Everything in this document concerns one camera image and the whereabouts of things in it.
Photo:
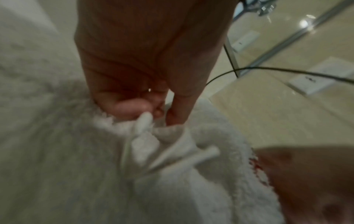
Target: white towel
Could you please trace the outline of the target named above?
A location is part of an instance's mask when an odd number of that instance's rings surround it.
[[[0,33],[1,223],[284,223],[251,147],[207,100],[185,125],[118,123],[57,34],[1,8]]]

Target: white bathrobe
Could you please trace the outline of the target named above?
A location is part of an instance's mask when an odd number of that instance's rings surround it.
[[[58,34],[0,8],[0,223],[281,224],[251,147],[207,100],[118,122]]]

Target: human hand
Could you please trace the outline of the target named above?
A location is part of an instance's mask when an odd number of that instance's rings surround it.
[[[184,123],[227,35],[237,0],[78,0],[75,42],[95,102],[123,120],[149,111]]]
[[[354,223],[354,148],[256,150],[289,224]]]

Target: black wire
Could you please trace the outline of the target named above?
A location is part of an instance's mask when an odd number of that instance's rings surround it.
[[[312,76],[317,76],[317,77],[322,77],[322,78],[334,79],[336,81],[340,81],[340,82],[349,83],[351,85],[354,85],[354,80],[353,79],[340,78],[340,77],[337,77],[337,76],[327,75],[327,74],[317,73],[317,72],[307,72],[307,71],[296,70],[296,69],[273,68],[273,67],[244,67],[244,68],[234,69],[234,70],[222,73],[221,75],[218,75],[217,77],[215,77],[212,80],[210,80],[209,82],[207,82],[207,85],[210,84],[215,79],[217,79],[217,78],[219,78],[221,76],[224,76],[226,74],[229,74],[231,72],[236,72],[236,71],[241,71],[241,70],[252,70],[252,69],[273,70],[273,71],[295,73],[295,74],[307,74],[307,75],[312,75]]]

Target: white switch plate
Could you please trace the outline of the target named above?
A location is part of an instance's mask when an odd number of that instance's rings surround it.
[[[238,39],[231,46],[237,53],[240,53],[243,49],[245,49],[247,46],[249,46],[255,40],[257,40],[259,35],[260,35],[259,32],[251,30],[248,33],[246,33],[244,36],[242,36],[240,39]]]
[[[323,62],[312,67],[310,72],[323,73],[345,78],[354,74],[354,64],[339,58],[329,57]],[[312,75],[298,75],[289,81],[289,85],[306,95],[318,92],[336,81]]]

